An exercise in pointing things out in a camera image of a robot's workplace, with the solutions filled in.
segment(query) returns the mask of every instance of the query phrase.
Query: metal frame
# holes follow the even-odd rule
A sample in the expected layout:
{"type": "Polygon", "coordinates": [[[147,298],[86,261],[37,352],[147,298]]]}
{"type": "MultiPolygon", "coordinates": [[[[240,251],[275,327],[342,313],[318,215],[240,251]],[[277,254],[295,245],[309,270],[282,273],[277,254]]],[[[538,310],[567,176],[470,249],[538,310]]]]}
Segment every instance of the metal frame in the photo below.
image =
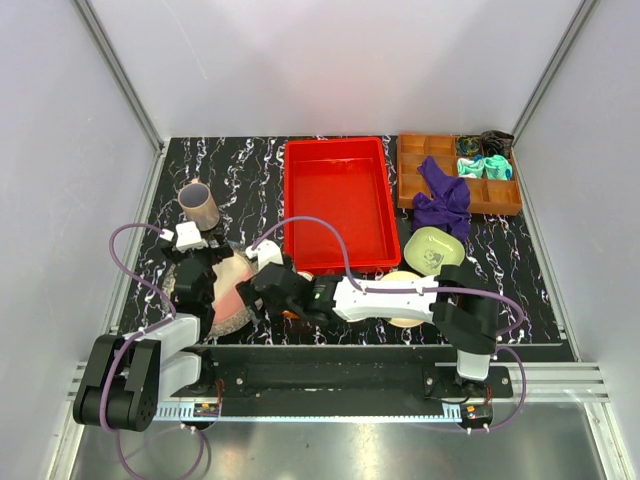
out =
{"type": "Polygon", "coordinates": [[[83,23],[87,27],[91,38],[95,42],[96,47],[98,48],[100,55],[104,59],[109,71],[113,75],[113,79],[118,84],[122,95],[124,96],[127,104],[131,108],[131,111],[138,120],[140,124],[140,128],[144,135],[147,137],[147,140],[151,144],[154,152],[157,154],[162,149],[162,145],[164,144],[164,140],[158,134],[155,125],[151,121],[151,118],[147,114],[138,94],[136,93],[131,80],[127,76],[118,56],[115,53],[113,45],[109,41],[109,37],[105,32],[102,23],[100,22],[95,9],[91,5],[89,0],[71,0],[74,6],[76,7],[78,14],[80,15],[83,23]]]}
{"type": "MultiPolygon", "coordinates": [[[[115,81],[120,87],[125,99],[130,105],[134,116],[138,119],[145,136],[156,152],[155,162],[149,172],[144,193],[136,215],[137,221],[144,221],[148,218],[151,203],[158,185],[160,172],[166,156],[166,147],[158,135],[153,122],[146,113],[138,98],[131,82],[129,81],[120,61],[118,60],[111,43],[102,27],[95,10],[89,0],[72,0],[78,12],[86,24],[92,38],[103,56],[107,66],[112,72],[115,81]]],[[[516,142],[522,131],[535,112],[540,100],[544,96],[553,80],[558,68],[564,61],[567,52],[574,43],[586,20],[594,10],[598,0],[583,0],[571,20],[565,34],[563,35],[556,51],[540,78],[533,94],[531,95],[525,109],[523,110],[513,133],[516,142]]],[[[529,225],[534,249],[542,273],[545,276],[549,297],[552,301],[554,312],[559,320],[561,333],[567,336],[574,355],[579,359],[579,352],[575,336],[567,320],[567,312],[557,287],[555,274],[549,261],[549,256],[542,237],[540,228],[533,209],[530,206],[529,195],[526,185],[521,181],[523,194],[523,211],[525,219],[529,225]]],[[[133,266],[136,262],[138,250],[142,241],[143,232],[134,232],[130,236],[123,261],[125,265],[133,266]]],[[[109,304],[106,317],[105,331],[117,329],[118,321],[126,293],[129,288],[129,279],[121,275],[116,284],[114,294],[109,304]]],[[[496,365],[506,366],[513,379],[513,390],[517,396],[520,393],[521,381],[520,371],[514,363],[496,363],[496,365]]],[[[80,363],[76,370],[69,397],[65,403],[64,421],[61,424],[58,444],[53,455],[47,478],[52,480],[67,480],[73,470],[76,454],[80,446],[80,440],[84,427],[77,425],[73,421],[72,402],[75,397],[75,390],[82,378],[86,363],[80,363]]],[[[588,416],[589,425],[596,443],[600,459],[609,479],[632,479],[634,473],[629,462],[629,457],[622,442],[618,425],[613,416],[609,397],[602,380],[598,366],[594,363],[526,363],[525,372],[527,375],[527,402],[579,402],[584,405],[588,416]]]]}
{"type": "Polygon", "coordinates": [[[544,72],[542,72],[540,80],[538,80],[536,87],[533,89],[533,93],[531,94],[531,97],[529,97],[529,100],[520,114],[515,127],[513,127],[513,136],[515,137],[514,144],[518,143],[520,135],[527,127],[527,124],[538,108],[542,97],[544,97],[544,94],[547,92],[549,85],[551,85],[556,73],[558,73],[558,69],[564,62],[569,50],[575,43],[580,31],[585,26],[598,2],[599,0],[582,0],[580,2],[573,18],[569,22],[567,29],[560,39],[556,50],[553,52],[549,63],[547,63],[544,72]]]}

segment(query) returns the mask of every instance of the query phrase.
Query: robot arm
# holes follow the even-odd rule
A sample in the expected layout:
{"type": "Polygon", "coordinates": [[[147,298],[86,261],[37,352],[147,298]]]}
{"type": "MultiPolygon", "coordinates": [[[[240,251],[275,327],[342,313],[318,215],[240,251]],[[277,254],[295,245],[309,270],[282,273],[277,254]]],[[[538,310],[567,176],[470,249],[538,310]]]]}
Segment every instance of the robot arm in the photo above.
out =
{"type": "Polygon", "coordinates": [[[319,276],[308,280],[282,265],[270,241],[263,241],[249,255],[257,257],[259,272],[238,285],[245,304],[260,319],[289,311],[303,320],[328,324],[357,322],[370,317],[409,318],[430,323],[457,349],[457,372],[473,381],[486,379],[496,348],[499,304],[497,300],[471,294],[421,293],[423,288],[462,287],[491,290],[475,272],[445,265],[437,277],[412,281],[378,282],[342,276],[319,276]]]}
{"type": "MultiPolygon", "coordinates": [[[[118,365],[106,409],[112,428],[146,429],[159,401],[200,379],[202,359],[181,350],[202,341],[210,331],[216,280],[211,267],[233,255],[222,236],[215,232],[212,236],[213,240],[203,239],[194,222],[177,225],[176,234],[165,230],[161,235],[160,247],[176,265],[171,301],[178,313],[171,322],[153,326],[133,341],[118,365]]],[[[77,423],[100,425],[108,372],[131,335],[102,335],[94,343],[73,405],[77,423]]]]}

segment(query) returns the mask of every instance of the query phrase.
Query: metal floor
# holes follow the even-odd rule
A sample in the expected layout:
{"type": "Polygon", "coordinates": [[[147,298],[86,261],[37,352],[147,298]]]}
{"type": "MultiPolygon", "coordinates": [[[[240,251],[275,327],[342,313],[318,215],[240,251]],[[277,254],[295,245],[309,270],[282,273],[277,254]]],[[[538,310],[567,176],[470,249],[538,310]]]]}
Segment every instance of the metal floor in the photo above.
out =
{"type": "MultiPolygon", "coordinates": [[[[501,414],[510,408],[496,407],[501,414]]],[[[144,433],[124,433],[125,452],[170,426],[155,423],[144,433]]],[[[205,433],[208,446],[194,480],[605,479],[580,404],[528,404],[512,425],[489,435],[339,423],[219,423],[205,433]]],[[[174,431],[129,463],[144,477],[175,479],[197,453],[195,437],[174,431]]],[[[130,478],[118,463],[113,436],[85,428],[72,478],[130,478]]]]}

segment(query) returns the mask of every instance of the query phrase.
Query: teal cloth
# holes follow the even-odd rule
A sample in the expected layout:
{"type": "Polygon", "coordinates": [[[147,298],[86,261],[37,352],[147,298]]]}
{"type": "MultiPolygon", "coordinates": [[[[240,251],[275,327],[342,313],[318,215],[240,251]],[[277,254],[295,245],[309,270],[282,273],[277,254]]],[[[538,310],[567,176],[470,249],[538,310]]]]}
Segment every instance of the teal cloth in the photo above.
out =
{"type": "Polygon", "coordinates": [[[468,158],[458,159],[459,177],[482,178],[482,170],[484,170],[484,158],[482,158],[482,155],[476,155],[473,160],[468,158]]]}
{"type": "Polygon", "coordinates": [[[487,178],[491,180],[511,180],[513,175],[513,167],[502,155],[486,157],[484,168],[487,170],[487,178]]]}

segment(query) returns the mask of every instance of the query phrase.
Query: beige cup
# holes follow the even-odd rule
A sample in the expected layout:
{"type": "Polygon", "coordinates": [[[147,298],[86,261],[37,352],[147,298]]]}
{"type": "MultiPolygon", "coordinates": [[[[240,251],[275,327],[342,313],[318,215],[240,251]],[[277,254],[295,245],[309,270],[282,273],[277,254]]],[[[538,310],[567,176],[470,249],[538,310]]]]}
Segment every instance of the beige cup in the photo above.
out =
{"type": "Polygon", "coordinates": [[[187,220],[196,222],[198,230],[211,230],[220,221],[220,211],[204,183],[193,182],[178,192],[178,203],[187,220]]]}

